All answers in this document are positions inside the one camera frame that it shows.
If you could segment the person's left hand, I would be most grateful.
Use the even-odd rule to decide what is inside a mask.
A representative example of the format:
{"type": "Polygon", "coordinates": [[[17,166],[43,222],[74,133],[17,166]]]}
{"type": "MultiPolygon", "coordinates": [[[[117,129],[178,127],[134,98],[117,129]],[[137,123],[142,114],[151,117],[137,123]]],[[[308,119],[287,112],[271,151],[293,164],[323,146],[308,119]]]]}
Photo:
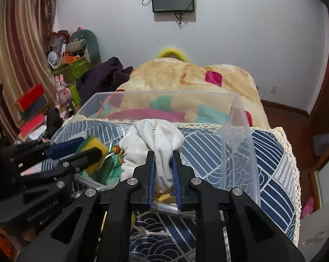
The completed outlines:
{"type": "Polygon", "coordinates": [[[31,242],[33,241],[37,236],[39,232],[35,228],[28,229],[22,233],[22,237],[28,241],[31,242]]]}

